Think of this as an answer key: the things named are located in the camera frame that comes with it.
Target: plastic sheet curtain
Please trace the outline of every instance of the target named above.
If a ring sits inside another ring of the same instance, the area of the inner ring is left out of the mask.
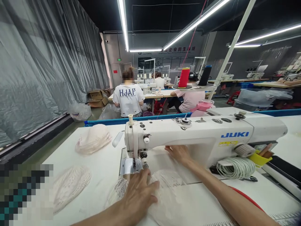
[[[0,147],[108,87],[99,30],[77,0],[0,0]]]

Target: pink shirt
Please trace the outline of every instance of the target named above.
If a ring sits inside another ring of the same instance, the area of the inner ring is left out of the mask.
[[[194,108],[201,100],[205,99],[205,91],[200,92],[182,92],[176,89],[175,94],[177,97],[183,97],[184,102],[179,106],[179,110],[182,113],[191,112],[191,109]]]

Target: tape measure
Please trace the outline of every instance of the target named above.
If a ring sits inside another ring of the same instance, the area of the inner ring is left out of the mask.
[[[300,218],[299,212],[271,214],[270,217],[274,219],[281,226],[295,226]],[[232,221],[223,221],[212,224],[205,224],[203,226],[236,226]]]

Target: ceiling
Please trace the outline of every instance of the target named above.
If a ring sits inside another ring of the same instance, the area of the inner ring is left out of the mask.
[[[206,7],[214,0],[207,0]],[[79,0],[101,32],[122,31],[117,0]],[[126,0],[128,31],[179,32],[197,17],[205,0]],[[198,31],[237,30],[248,0],[231,0]],[[282,28],[301,22],[298,0],[257,0],[244,30]]]

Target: pink basket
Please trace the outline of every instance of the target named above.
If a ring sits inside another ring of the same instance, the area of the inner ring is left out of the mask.
[[[148,117],[148,116],[154,116],[154,113],[152,113],[150,111],[146,111],[143,113],[143,117]]]

